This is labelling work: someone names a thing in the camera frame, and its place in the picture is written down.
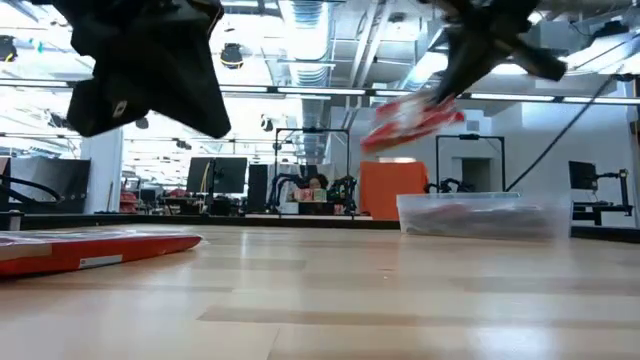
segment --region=fluorescent light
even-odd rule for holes
[[[381,158],[378,158],[378,162],[381,162],[381,163],[407,164],[407,163],[416,162],[416,159],[415,158],[408,158],[408,157],[397,157],[397,158],[381,157]]]
[[[589,102],[589,100],[591,100],[591,98],[588,98],[586,96],[573,96],[573,97],[565,97],[564,99],[562,99],[562,101],[564,102],[577,103],[577,104],[586,104]]]
[[[596,104],[615,104],[615,105],[640,105],[640,99],[632,98],[597,98],[594,103]]]
[[[540,11],[534,11],[533,13],[531,13],[531,15],[529,15],[529,18],[527,20],[529,20],[532,25],[536,25],[537,23],[542,21],[545,16],[546,14],[543,14]]]
[[[285,94],[315,94],[315,95],[364,95],[365,90],[361,89],[336,89],[336,88],[303,88],[303,87],[281,87],[278,92]]]
[[[222,92],[267,92],[266,86],[220,85]]]
[[[472,93],[471,99],[476,100],[504,100],[504,101],[532,101],[532,102],[550,102],[554,96],[542,95],[510,95],[510,94],[477,94]]]
[[[0,79],[0,86],[29,86],[29,87],[60,87],[68,88],[65,81],[55,80],[20,80],[20,79]]]
[[[587,96],[572,96],[565,97],[563,99],[566,103],[574,103],[574,104],[586,104],[591,101],[590,97]],[[640,105],[640,99],[637,98],[608,98],[608,97],[599,97],[593,101],[594,104],[604,104],[604,105]]]
[[[405,96],[411,94],[411,91],[404,90],[376,90],[376,96]]]
[[[500,64],[491,70],[496,75],[526,75],[527,70],[516,64]]]

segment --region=doorway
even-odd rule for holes
[[[475,192],[491,192],[491,159],[462,158],[462,181]]]

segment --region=white wall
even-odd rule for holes
[[[623,84],[619,84],[616,93],[610,96],[625,96]],[[561,128],[580,111],[582,105],[563,104],[514,104],[492,119],[485,118],[477,110],[465,111],[468,119],[481,121],[481,135],[505,137],[505,165],[507,185],[524,171]],[[342,108],[332,109],[332,124],[339,127],[342,121]],[[547,157],[514,190],[527,194],[566,195],[570,192],[568,161],[585,161],[596,164],[598,172],[616,172],[626,168],[630,174],[629,200],[636,203],[634,185],[635,164],[632,136],[628,122],[635,120],[630,116],[634,109],[625,106],[592,106],[574,127],[560,140]],[[365,156],[360,152],[360,139],[370,130],[368,124],[375,115],[374,109],[364,108],[358,113],[351,134],[352,174],[358,174],[362,160],[376,160],[375,156]],[[446,133],[466,133],[464,128],[448,129]],[[494,147],[486,141],[460,141],[445,139],[441,145],[440,178],[460,178],[459,158],[492,159],[492,187],[501,188],[499,142]],[[346,162],[346,147],[332,139],[329,141],[327,158],[338,167]],[[391,150],[376,154],[378,157],[412,157],[422,161],[430,172],[430,182],[435,181],[435,136],[427,136]],[[615,179],[601,180],[597,193],[599,200],[614,203],[621,202],[619,182]],[[595,201],[588,192],[572,191],[574,201]],[[634,217],[625,217],[618,213],[603,216],[603,224],[608,226],[635,226]]]
[[[123,138],[119,128],[82,140],[80,158],[91,160],[85,214],[120,211]]]

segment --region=wooden table surface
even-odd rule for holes
[[[2,359],[640,359],[638,246],[171,228],[206,241],[0,284]]]

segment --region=metal frame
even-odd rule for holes
[[[346,176],[350,176],[350,169],[351,169],[351,134],[349,132],[349,129],[319,129],[319,128],[276,128],[275,133],[276,133],[276,138],[275,141],[273,143],[273,150],[274,150],[274,167],[273,167],[273,174],[274,177],[278,175],[278,147],[280,145],[280,142],[278,141],[278,134],[280,134],[281,131],[290,131],[290,132],[295,132],[295,131],[302,131],[302,133],[307,133],[307,134],[324,134],[324,133],[344,133],[347,135],[347,174]],[[351,194],[350,189],[347,189],[347,197],[351,198],[353,196],[353,194]],[[352,213],[351,214],[351,219],[353,220],[355,217],[355,214]]]
[[[458,139],[462,141],[478,141],[480,139],[494,139],[500,141],[500,167],[502,175],[502,191],[507,189],[507,175],[504,155],[504,136],[482,136],[476,134],[459,134],[459,135],[436,135],[436,181],[440,181],[440,139]]]

